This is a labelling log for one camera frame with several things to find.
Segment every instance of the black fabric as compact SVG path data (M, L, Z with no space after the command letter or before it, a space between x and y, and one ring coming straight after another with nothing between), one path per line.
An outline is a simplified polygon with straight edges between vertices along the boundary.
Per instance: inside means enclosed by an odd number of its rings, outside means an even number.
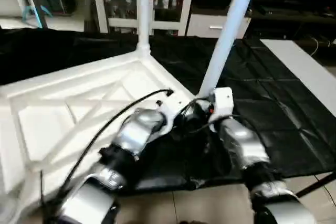
M0 84L131 52L137 41L130 35L1 30ZM150 38L152 56L194 94L215 43ZM234 112L253 122L274 167L285 177L335 170L336 118L260 41L235 41L218 86L232 88ZM235 157L214 152L214 141L206 131L184 139L173 131L154 141L140 159L142 176L135 190L127 193L240 182Z

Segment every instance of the black cable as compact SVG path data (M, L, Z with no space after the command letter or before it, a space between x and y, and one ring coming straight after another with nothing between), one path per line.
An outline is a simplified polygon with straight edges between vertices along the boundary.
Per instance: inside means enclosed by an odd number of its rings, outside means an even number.
M331 193L330 193L329 190L326 188L326 186L323 186L323 187L325 188L325 190L326 190L327 193L329 194L329 196L330 196L332 202L334 203L334 206L336 207L336 203L335 203L334 199L332 198Z
M47 206L46 206L46 201L44 199L44 194L43 194L43 171L40 170L40 204L41 204L41 209L42 209L42 220L43 223L45 223L48 213L47 213Z
M145 95L144 97L130 103L129 105L127 105L125 108L123 108L121 111L119 111L116 115L114 115L98 132L97 134L93 137L93 139L90 141L90 143L85 147L84 151L82 152L82 154L80 155L79 159L77 160L76 164L73 166L73 168L71 169L69 175L67 176L67 178L65 179L64 183L62 184L62 186L59 188L58 193L55 197L55 202L58 203L58 200L62 197L62 194L64 193L64 191L66 190L66 188L68 187L70 180L73 176L73 174L75 173L75 171L77 170L78 166L80 165L80 163L82 162L82 160L84 159L84 157L88 154L89 150L91 149L91 147L93 146L93 144L96 142L97 138L101 135L101 133L103 133L103 131L113 122L115 121L120 115L122 115L125 111L127 111L128 109L130 109L131 107L133 107L134 105L138 104L139 102L142 102L143 100L147 99L148 97L151 97L155 94L161 93L161 92L167 92L167 95L170 95L173 93L173 91L171 89L160 89L160 90L156 90L150 94Z
M246 117L244 117L242 115L235 115L235 114L221 116L221 117L219 117L219 118L217 118L215 120L212 120L212 121L208 122L207 124L204 124L202 127L198 128L198 129L196 129L194 131L189 131L188 134L190 134L190 135L196 134L196 133L204 130L205 128L209 127L210 125L212 125L212 124L214 124L214 123L216 123L218 121L222 121L224 119L228 119L228 118L242 119L242 120L246 121L253 128L253 131L258 135L258 137L260 139L262 139L261 135L260 135L260 132L257 130L257 128L255 127L255 125L252 124L252 122L249 119L247 119Z
M181 118L181 129L182 129L182 137L184 136L184 125L185 125L185 121L186 121L186 114L187 114L187 111L189 110L189 108L196 103L196 101L208 101L206 98L195 98L194 100L192 100L190 103L187 104L186 107L184 107L184 109L182 109L181 113L182 114L182 118Z

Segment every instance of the floor tile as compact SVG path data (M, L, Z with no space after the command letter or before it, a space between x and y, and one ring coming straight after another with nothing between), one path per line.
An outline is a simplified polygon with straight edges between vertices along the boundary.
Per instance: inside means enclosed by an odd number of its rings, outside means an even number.
M117 224L176 224L173 193L119 198Z
M174 201L179 222L196 220L208 224L253 223L253 212L243 185L176 191Z
M299 190L316 182L314 176L287 179L290 190L297 193ZM317 220L336 218L336 208L327 191L320 188L300 198L300 201L314 214Z

